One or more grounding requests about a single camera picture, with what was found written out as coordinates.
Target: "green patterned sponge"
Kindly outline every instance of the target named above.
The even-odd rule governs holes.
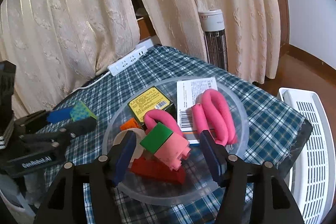
[[[70,116],[74,122],[83,120],[88,117],[97,119],[97,116],[91,112],[91,110],[82,102],[78,101],[73,109],[70,111]]]

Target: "white wall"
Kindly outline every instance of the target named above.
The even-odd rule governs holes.
[[[288,0],[290,44],[336,69],[336,1]]]

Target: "pink foam tube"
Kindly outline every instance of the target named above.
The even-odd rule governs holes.
[[[210,132],[202,105],[196,104],[192,106],[191,112],[193,113],[193,121],[195,123],[197,133],[200,134],[203,130],[208,130]]]
[[[236,143],[235,124],[224,96],[217,90],[208,89],[202,95],[202,107],[207,120],[214,126],[218,141],[216,143]]]
[[[173,132],[184,137],[180,127],[177,125],[175,119],[168,112],[160,109],[152,109],[146,112],[144,116],[145,125],[147,127],[146,134],[151,131],[157,123],[155,120],[160,121],[166,127],[171,129]]]

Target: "blue gripper pad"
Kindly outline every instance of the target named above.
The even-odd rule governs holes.
[[[200,133],[199,145],[212,179],[220,185],[222,182],[221,176],[226,171],[226,158],[221,154],[221,149],[225,149],[225,147],[216,144],[208,130]]]
[[[131,130],[127,131],[120,144],[112,146],[109,152],[112,176],[110,179],[117,186],[124,179],[129,162],[137,145],[137,137]]]

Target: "red toy block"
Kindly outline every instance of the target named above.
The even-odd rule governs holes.
[[[178,171],[171,171],[164,163],[146,160],[142,156],[138,159],[134,159],[130,171],[144,178],[173,184],[181,185],[185,181],[185,171],[183,168],[180,168]]]

